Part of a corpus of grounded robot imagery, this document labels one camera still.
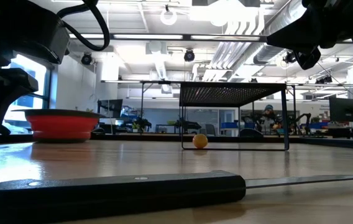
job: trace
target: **monitor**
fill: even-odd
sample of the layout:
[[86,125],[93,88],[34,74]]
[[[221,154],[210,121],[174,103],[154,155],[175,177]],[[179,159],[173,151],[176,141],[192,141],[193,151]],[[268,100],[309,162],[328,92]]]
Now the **monitor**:
[[353,99],[329,98],[330,120],[353,122]]
[[98,100],[98,113],[107,118],[120,118],[122,100]]

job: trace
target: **knife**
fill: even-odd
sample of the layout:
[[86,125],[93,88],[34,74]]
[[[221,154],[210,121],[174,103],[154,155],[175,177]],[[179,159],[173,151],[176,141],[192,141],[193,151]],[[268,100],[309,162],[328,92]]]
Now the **knife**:
[[53,223],[236,202],[247,189],[353,180],[353,175],[247,179],[216,170],[0,183],[0,223]]

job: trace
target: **red bowl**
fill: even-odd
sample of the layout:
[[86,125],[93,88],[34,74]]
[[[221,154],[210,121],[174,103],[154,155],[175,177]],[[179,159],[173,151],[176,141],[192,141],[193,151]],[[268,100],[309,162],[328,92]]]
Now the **red bowl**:
[[85,142],[100,114],[73,110],[20,110],[30,122],[33,137],[42,142]]

